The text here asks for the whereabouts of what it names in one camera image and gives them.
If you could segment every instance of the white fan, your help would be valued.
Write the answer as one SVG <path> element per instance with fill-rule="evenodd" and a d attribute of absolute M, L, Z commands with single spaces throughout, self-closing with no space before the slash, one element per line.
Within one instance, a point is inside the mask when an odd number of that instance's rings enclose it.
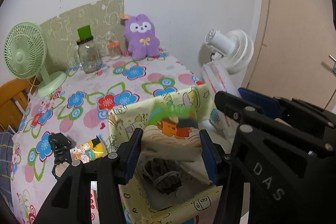
<path fill-rule="evenodd" d="M 254 52 L 252 39 L 242 30 L 221 34 L 212 29 L 205 37 L 205 43 L 216 51 L 213 59 L 233 75 L 245 68 Z"/>

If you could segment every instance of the blue flower print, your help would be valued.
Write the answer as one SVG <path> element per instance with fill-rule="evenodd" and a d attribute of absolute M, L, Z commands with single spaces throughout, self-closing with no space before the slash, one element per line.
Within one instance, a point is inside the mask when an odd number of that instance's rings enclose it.
<path fill-rule="evenodd" d="M 126 207 L 124 208 L 124 215 L 125 215 L 126 224 L 132 224 L 133 222 L 132 222 L 131 218 L 129 217 L 129 213 L 126 210 Z"/>
<path fill-rule="evenodd" d="M 18 132 L 23 130 L 26 120 L 27 120 L 27 117 L 23 117 L 23 119 L 20 122 L 19 129 L 17 130 Z"/>
<path fill-rule="evenodd" d="M 85 96 L 85 92 L 77 91 L 68 99 L 67 108 L 80 107 L 84 103 L 83 99 L 85 98 Z"/>
<path fill-rule="evenodd" d="M 29 115 L 29 113 L 30 113 L 30 111 L 31 111 L 31 109 L 30 109 L 30 108 L 26 109 L 26 111 L 25 111 L 25 116 L 28 116 L 28 115 Z"/>
<path fill-rule="evenodd" d="M 53 115 L 53 109 L 50 108 L 48 109 L 45 113 L 41 114 L 41 117 L 39 118 L 39 124 L 44 125 L 47 120 L 49 120 Z"/>
<path fill-rule="evenodd" d="M 175 80 L 170 77 L 163 77 L 159 80 L 159 84 L 161 84 L 163 87 L 166 86 L 174 86 L 175 85 Z"/>
<path fill-rule="evenodd" d="M 16 171 L 17 171 L 17 163 L 14 163 L 12 167 L 12 172 L 15 174 Z"/>
<path fill-rule="evenodd" d="M 118 94 L 114 97 L 114 102 L 117 105 L 129 105 L 139 101 L 139 95 L 132 94 L 130 91 L 126 90 L 121 94 Z"/>
<path fill-rule="evenodd" d="M 113 73 L 114 73 L 115 75 L 119 75 L 119 74 L 123 73 L 124 71 L 125 71 L 125 68 L 124 68 L 124 67 L 118 67 L 118 68 L 115 68 L 115 69 L 113 70 Z"/>
<path fill-rule="evenodd" d="M 28 159 L 27 159 L 27 163 L 28 165 L 33 165 L 36 161 L 36 148 L 32 148 L 29 152 L 28 152 Z"/>
<path fill-rule="evenodd" d="M 160 96 L 160 95 L 166 95 L 168 93 L 171 93 L 171 92 L 176 92 L 177 89 L 173 86 L 167 86 L 164 90 L 155 90 L 153 92 L 153 95 L 154 96 Z"/>
<path fill-rule="evenodd" d="M 197 76 L 193 75 L 193 81 L 196 82 L 196 81 L 199 81 L 199 79 L 197 78 Z"/>
<path fill-rule="evenodd" d="M 83 114 L 83 108 L 73 108 L 72 112 L 69 115 L 70 120 L 74 121 L 77 120 Z"/>
<path fill-rule="evenodd" d="M 198 223 L 198 221 L 195 221 L 193 218 L 183 222 L 182 224 L 194 224 L 194 223 Z"/>
<path fill-rule="evenodd" d="M 146 67 L 133 66 L 125 71 L 123 75 L 127 76 L 129 80 L 135 80 L 146 75 Z"/>
<path fill-rule="evenodd" d="M 108 112 L 107 109 L 103 109 L 103 110 L 98 109 L 98 118 L 100 120 L 106 120 L 107 119 L 107 112 Z"/>
<path fill-rule="evenodd" d="M 73 66 L 73 67 L 72 67 L 72 69 L 73 69 L 74 71 L 78 70 L 79 68 L 80 68 L 80 66 Z M 67 70 L 65 70 L 64 72 L 65 72 L 66 74 L 68 74 L 70 71 L 71 71 L 71 69 L 67 69 Z"/>
<path fill-rule="evenodd" d="M 36 146 L 36 153 L 40 155 L 40 161 L 41 162 L 44 162 L 47 157 L 49 157 L 53 152 L 51 150 L 51 146 L 50 146 L 50 143 L 49 143 L 49 135 L 51 133 L 46 131 L 42 138 L 41 138 L 41 141 L 39 141 L 37 143 L 37 146 Z"/>

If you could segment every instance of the door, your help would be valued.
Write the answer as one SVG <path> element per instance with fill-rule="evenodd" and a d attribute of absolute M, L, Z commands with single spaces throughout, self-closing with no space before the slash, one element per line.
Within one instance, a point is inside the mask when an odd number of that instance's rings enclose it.
<path fill-rule="evenodd" d="M 332 0 L 270 0 L 263 43 L 247 87 L 325 108 L 336 89 L 329 54 L 336 56 Z"/>

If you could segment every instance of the yellow package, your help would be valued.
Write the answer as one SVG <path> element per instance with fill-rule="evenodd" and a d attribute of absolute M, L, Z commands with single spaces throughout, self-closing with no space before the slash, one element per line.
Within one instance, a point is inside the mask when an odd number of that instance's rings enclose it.
<path fill-rule="evenodd" d="M 105 145 L 98 137 L 70 149 L 70 153 L 72 160 L 81 160 L 83 163 L 88 163 L 107 155 Z"/>

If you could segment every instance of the green desk fan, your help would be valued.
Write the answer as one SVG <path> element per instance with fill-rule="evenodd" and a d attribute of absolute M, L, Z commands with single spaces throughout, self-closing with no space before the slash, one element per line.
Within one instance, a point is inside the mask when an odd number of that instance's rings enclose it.
<path fill-rule="evenodd" d="M 62 71 L 49 75 L 45 67 L 47 47 L 40 27 L 30 22 L 16 25 L 9 33 L 4 47 L 4 59 L 11 74 L 19 79 L 29 79 L 39 72 L 43 82 L 38 96 L 54 92 L 67 78 Z"/>

